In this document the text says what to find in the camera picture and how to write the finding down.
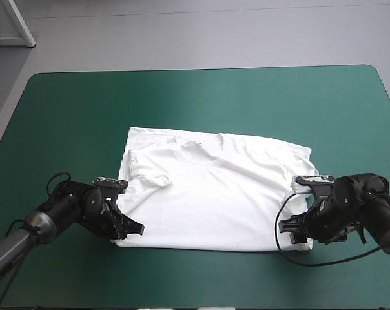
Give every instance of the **white t-shirt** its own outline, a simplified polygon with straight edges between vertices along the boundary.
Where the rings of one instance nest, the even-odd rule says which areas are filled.
[[[308,159],[311,150],[263,137],[203,135],[208,135],[203,142],[161,135],[160,142],[128,152],[127,172],[121,169],[119,175],[127,175],[130,185],[118,205],[143,223],[145,232],[117,240],[117,245],[276,249],[274,220],[292,176],[318,174]],[[305,210],[305,199],[297,197],[282,218]],[[311,248],[311,243],[291,245],[288,234],[279,237],[283,249]]]

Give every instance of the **wire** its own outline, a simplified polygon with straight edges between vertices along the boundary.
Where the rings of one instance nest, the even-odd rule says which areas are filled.
[[[70,173],[65,172],[65,171],[62,171],[62,172],[59,172],[59,173],[56,173],[55,175],[53,175],[53,176],[50,178],[50,180],[47,182],[47,185],[46,185],[46,193],[47,193],[49,196],[51,196],[51,193],[50,193],[50,191],[48,190],[48,187],[50,186],[50,183],[52,183],[52,181],[53,181],[54,179],[56,179],[58,176],[68,176],[67,181],[70,181],[70,180],[72,179]]]
[[[356,255],[356,256],[351,256],[351,257],[348,257],[348,258],[344,258],[343,260],[333,260],[331,262],[325,262],[325,263],[301,263],[301,262],[297,262],[295,260],[292,260],[287,255],[285,255],[285,251],[281,250],[280,243],[278,242],[278,236],[277,236],[277,223],[278,223],[278,218],[280,217],[281,212],[284,210],[284,207],[287,205],[287,202],[294,196],[296,196],[296,194],[292,194],[291,196],[289,196],[284,201],[283,205],[281,206],[280,211],[278,211],[277,217],[275,217],[275,227],[274,227],[275,242],[277,243],[278,251],[289,262],[291,262],[293,264],[296,264],[296,265],[299,265],[299,266],[303,266],[303,267],[323,267],[323,266],[342,264],[342,263],[345,263],[345,262],[350,262],[351,260],[357,260],[359,258],[363,258],[363,257],[366,257],[367,255],[373,254],[373,253],[375,253],[375,252],[377,252],[377,251],[379,251],[381,249],[381,247],[376,247],[374,249],[371,249],[370,251],[367,251],[365,253],[362,253],[362,254],[359,254],[359,255]]]

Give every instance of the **green tabletop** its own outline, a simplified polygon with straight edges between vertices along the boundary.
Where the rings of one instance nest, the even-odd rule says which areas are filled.
[[[312,148],[321,174],[390,181],[390,100],[367,65],[36,74],[0,142],[0,239],[46,199],[53,173],[117,177],[130,126],[277,138]],[[375,246],[354,235],[291,255],[321,262]],[[4,302],[38,304],[390,307],[390,256],[305,268],[278,253],[117,248],[73,225],[30,253]]]

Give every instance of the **black cable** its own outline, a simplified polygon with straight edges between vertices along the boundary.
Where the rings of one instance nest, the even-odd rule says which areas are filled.
[[[8,235],[10,234],[10,231],[12,231],[13,226],[14,226],[15,224],[17,224],[17,223],[24,223],[24,222],[25,222],[25,221],[24,221],[24,219],[22,219],[22,218],[18,218],[18,219],[16,219],[16,220],[12,221],[12,223],[11,223],[10,226],[9,226],[9,228],[7,229],[6,237],[8,237]]]
[[[51,196],[51,193],[50,191],[48,190],[48,187],[50,186],[50,183],[52,183],[52,181],[54,179],[56,179],[58,176],[68,176],[68,179],[67,181],[70,181],[72,179],[72,176],[70,175],[70,173],[68,172],[65,172],[65,171],[62,171],[62,172],[59,172],[59,173],[56,173],[55,175],[53,175],[50,180],[47,182],[47,185],[46,185],[46,193]]]
[[[278,211],[277,217],[275,217],[275,228],[274,228],[275,242],[277,243],[278,251],[289,262],[296,264],[296,265],[299,265],[299,266],[303,266],[303,267],[323,267],[323,266],[330,266],[330,265],[336,265],[336,264],[341,264],[341,263],[345,263],[345,262],[350,262],[351,260],[357,260],[359,258],[363,258],[367,255],[373,254],[374,252],[377,252],[381,249],[381,247],[376,247],[374,249],[371,249],[370,251],[367,251],[365,253],[362,253],[362,254],[359,254],[356,256],[344,258],[343,260],[333,260],[331,262],[325,262],[325,263],[301,263],[301,262],[297,262],[295,260],[292,260],[287,255],[285,255],[285,253],[284,253],[285,251],[281,250],[280,243],[278,242],[278,236],[277,236],[277,223],[278,223],[278,218],[280,217],[281,212],[284,210],[284,207],[287,205],[287,202],[294,196],[296,196],[296,194],[292,194],[284,201],[283,205],[281,206],[280,211]]]

